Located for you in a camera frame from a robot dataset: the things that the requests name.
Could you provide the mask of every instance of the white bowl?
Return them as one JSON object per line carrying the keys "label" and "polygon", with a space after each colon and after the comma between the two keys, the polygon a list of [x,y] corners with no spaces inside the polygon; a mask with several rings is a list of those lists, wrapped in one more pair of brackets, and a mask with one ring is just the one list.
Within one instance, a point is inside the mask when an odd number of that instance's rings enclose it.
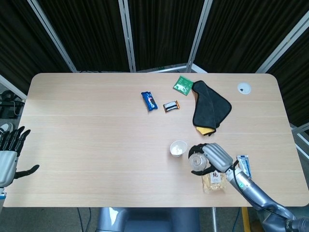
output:
{"label": "white bowl", "polygon": [[187,148],[188,148],[188,145],[185,141],[176,140],[175,142],[172,143],[169,150],[173,157],[179,157],[184,152],[186,152]]}

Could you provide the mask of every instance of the robotic arm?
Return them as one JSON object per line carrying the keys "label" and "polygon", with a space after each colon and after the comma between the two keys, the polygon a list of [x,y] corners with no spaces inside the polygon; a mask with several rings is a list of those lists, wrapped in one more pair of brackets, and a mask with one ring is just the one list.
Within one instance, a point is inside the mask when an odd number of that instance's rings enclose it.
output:
{"label": "robotic arm", "polygon": [[266,232],[309,231],[309,218],[296,219],[291,211],[271,199],[250,177],[236,167],[238,160],[233,163],[233,158],[219,145],[199,144],[190,149],[189,157],[194,153],[203,154],[208,159],[210,167],[198,172],[193,170],[193,174],[206,175],[215,170],[225,173],[227,180],[254,209],[257,211],[265,210],[270,213],[263,221],[263,228]]}
{"label": "robotic arm", "polygon": [[30,134],[30,130],[21,134],[24,129],[25,127],[21,127],[11,133],[5,132],[0,138],[0,213],[6,198],[4,188],[9,186],[14,179],[30,175],[39,168],[39,165],[35,165],[27,171],[16,172],[24,141]]}

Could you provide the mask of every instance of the green packet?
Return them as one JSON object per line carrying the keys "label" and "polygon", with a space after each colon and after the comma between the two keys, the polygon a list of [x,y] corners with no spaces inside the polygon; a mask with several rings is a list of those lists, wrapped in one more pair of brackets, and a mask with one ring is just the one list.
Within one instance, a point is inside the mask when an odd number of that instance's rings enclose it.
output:
{"label": "green packet", "polygon": [[180,75],[178,81],[174,85],[174,89],[187,96],[192,88],[193,82]]}

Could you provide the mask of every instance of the blue wrapper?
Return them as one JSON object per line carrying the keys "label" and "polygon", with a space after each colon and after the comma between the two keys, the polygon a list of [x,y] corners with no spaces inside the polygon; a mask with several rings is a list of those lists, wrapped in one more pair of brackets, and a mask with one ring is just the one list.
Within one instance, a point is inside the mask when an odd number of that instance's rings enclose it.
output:
{"label": "blue wrapper", "polygon": [[151,92],[142,92],[141,95],[143,96],[149,111],[158,108],[158,106],[154,101],[153,96],[151,95]]}

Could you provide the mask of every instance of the cable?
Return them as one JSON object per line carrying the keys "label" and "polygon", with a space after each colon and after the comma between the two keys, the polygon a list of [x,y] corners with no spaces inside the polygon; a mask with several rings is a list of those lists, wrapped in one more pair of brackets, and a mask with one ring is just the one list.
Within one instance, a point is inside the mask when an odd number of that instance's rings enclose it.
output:
{"label": "cable", "polygon": [[91,208],[89,207],[89,220],[88,220],[88,223],[87,223],[86,232],[88,232],[90,222],[91,222]]}
{"label": "cable", "polygon": [[15,112],[15,102],[14,102],[14,101],[11,101],[11,102],[13,102],[13,103],[14,103],[14,108],[13,108],[13,110],[14,110],[14,114],[15,114],[16,116],[21,116],[21,114],[17,114],[17,113]]}
{"label": "cable", "polygon": [[81,213],[79,212],[79,208],[77,208],[77,212],[78,212],[79,222],[81,223],[82,232],[84,232],[82,217],[81,217]]}
{"label": "cable", "polygon": [[239,213],[240,213],[240,207],[238,208],[238,212],[237,212],[237,216],[236,216],[236,219],[235,219],[235,222],[234,222],[234,225],[233,225],[233,230],[232,230],[232,232],[235,231],[235,226],[236,226],[236,222],[237,222],[238,217],[239,217]]}
{"label": "cable", "polygon": [[235,175],[235,167],[236,167],[236,165],[237,165],[238,163],[239,163],[238,160],[235,161],[235,163],[233,164],[233,166],[231,166],[231,169],[233,170],[233,175],[234,175],[234,180],[235,180],[236,186],[237,186],[237,188],[239,189],[239,191],[242,193],[243,197],[244,197],[247,201],[249,201],[249,203],[253,203],[253,204],[255,204],[256,206],[260,207],[261,209],[263,209],[263,210],[265,210],[265,211],[267,211],[267,212],[269,212],[269,213],[271,213],[271,214],[273,214],[273,215],[276,215],[276,216],[278,216],[278,217],[280,217],[280,218],[282,218],[282,219],[284,219],[284,220],[287,220],[286,217],[284,217],[284,216],[282,216],[282,215],[280,215],[280,214],[277,214],[277,213],[275,213],[275,212],[273,212],[273,211],[270,211],[270,210],[266,209],[265,207],[259,205],[258,203],[256,203],[254,200],[252,200],[250,197],[248,197],[248,196],[243,192],[243,190],[242,190],[242,189],[239,187],[239,185],[238,185],[238,181],[237,181],[236,175]]}

